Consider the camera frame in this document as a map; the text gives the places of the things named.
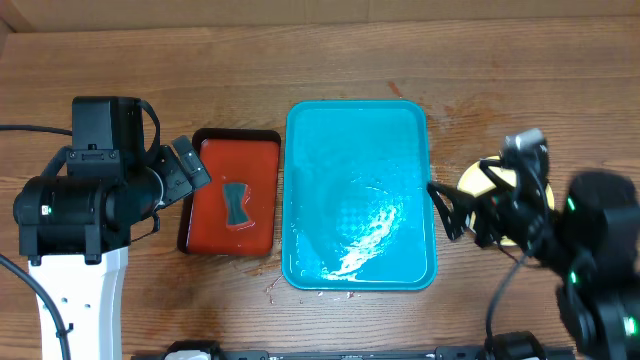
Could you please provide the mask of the yellow plate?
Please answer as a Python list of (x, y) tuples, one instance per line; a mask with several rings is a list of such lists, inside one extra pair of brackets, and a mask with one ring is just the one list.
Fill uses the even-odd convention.
[[(499, 160), (498, 156), (491, 156), (487, 158), (488, 160)], [(517, 185), (516, 173), (514, 170), (510, 169), (502, 169), (497, 167), (489, 167), (496, 175), (506, 181), (509, 185), (515, 186)], [(472, 164), (469, 168), (465, 170), (465, 172), (460, 177), (457, 190), (462, 192), (469, 193), (474, 197), (478, 197), (485, 192), (493, 190), (496, 188), (496, 185), (491, 182), (491, 180), (480, 170), (479, 161)], [(548, 201), (549, 208), (554, 210), (555, 208), (555, 199), (553, 195), (553, 191), (551, 186), (548, 184), (546, 187), (546, 197)], [(468, 217), (467, 225), (469, 225), (470, 230), (475, 234), (475, 230), (473, 226), (475, 224), (476, 214), (475, 212), (471, 213)], [(501, 245), (509, 248), (515, 248), (517, 244), (508, 238), (507, 236), (503, 236), (501, 239)]]

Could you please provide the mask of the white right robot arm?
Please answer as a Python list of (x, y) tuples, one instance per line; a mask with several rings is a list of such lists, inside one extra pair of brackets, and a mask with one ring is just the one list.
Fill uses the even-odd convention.
[(496, 159), (479, 170), (492, 188), (472, 195), (431, 182), (427, 191), (455, 241), (472, 231), (481, 248), (503, 238), (535, 258), (563, 283), (560, 317), (579, 353), (590, 359), (639, 356), (639, 201), (633, 182), (618, 173), (584, 171), (572, 179), (565, 207), (550, 207), (547, 140), (530, 129), (504, 140)]

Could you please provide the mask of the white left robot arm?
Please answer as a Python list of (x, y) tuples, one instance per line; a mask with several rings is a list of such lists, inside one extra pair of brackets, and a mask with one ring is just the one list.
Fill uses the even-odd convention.
[(23, 272), (38, 297), (45, 359), (119, 359), (133, 225), (211, 180), (191, 141), (161, 145), (118, 171), (122, 151), (65, 146), (14, 201)]

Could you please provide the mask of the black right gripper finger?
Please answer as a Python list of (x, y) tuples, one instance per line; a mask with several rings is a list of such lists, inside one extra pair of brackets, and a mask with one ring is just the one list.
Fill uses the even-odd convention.
[(549, 149), (543, 132), (532, 128), (506, 136), (501, 151), (501, 164), (510, 170), (531, 170), (543, 184), (548, 182)]
[(469, 228), (475, 197), (437, 182), (429, 182), (427, 192), (438, 210), (447, 237), (456, 241)]

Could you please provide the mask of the dark hourglass sponge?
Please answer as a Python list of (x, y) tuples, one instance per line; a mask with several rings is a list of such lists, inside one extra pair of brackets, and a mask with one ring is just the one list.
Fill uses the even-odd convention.
[(226, 225), (229, 228), (243, 228), (251, 224), (245, 205), (249, 188), (244, 183), (226, 183), (223, 185), (223, 198), (227, 211)]

